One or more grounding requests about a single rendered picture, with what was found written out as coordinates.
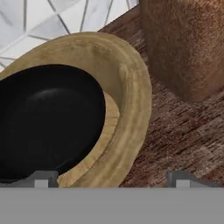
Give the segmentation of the black bowl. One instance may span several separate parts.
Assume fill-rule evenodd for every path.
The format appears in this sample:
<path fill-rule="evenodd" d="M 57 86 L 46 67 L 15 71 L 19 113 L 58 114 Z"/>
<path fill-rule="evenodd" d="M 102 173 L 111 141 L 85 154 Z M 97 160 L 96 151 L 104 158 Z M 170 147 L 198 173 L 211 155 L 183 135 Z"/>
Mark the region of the black bowl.
<path fill-rule="evenodd" d="M 102 87 L 78 67 L 32 66 L 0 80 L 0 182 L 68 172 L 94 148 L 105 114 Z"/>

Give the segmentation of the tan wooden bowl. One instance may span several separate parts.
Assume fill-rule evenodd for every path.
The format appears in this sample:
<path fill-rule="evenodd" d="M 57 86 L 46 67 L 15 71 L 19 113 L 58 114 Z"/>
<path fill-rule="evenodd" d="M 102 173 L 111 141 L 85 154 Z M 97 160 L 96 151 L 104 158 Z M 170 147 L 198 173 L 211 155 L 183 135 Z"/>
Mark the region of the tan wooden bowl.
<path fill-rule="evenodd" d="M 151 117 L 148 68 L 127 41 L 80 32 L 35 47 L 0 72 L 0 81 L 28 67 L 64 64 L 89 72 L 106 94 L 106 125 L 92 152 L 58 178 L 60 187 L 118 187 L 137 158 Z"/>

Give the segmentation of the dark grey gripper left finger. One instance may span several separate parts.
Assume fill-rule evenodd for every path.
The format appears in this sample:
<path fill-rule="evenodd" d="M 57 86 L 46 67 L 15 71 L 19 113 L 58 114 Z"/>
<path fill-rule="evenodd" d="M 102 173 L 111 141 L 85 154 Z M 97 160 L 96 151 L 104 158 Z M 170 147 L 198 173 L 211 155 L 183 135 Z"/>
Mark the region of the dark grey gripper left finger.
<path fill-rule="evenodd" d="M 58 187 L 58 176 L 57 171 L 35 171 L 28 178 L 16 182 L 15 187 Z"/>

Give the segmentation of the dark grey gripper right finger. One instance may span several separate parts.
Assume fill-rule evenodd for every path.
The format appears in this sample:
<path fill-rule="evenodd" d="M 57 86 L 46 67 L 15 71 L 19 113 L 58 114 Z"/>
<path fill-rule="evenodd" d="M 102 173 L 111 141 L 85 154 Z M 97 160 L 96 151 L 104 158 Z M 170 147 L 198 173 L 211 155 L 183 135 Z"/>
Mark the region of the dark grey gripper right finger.
<path fill-rule="evenodd" d="M 189 171 L 168 171 L 166 173 L 166 186 L 177 188 L 179 181 L 187 180 L 190 182 L 190 187 L 221 187 L 220 183 L 211 182 L 197 178 Z"/>

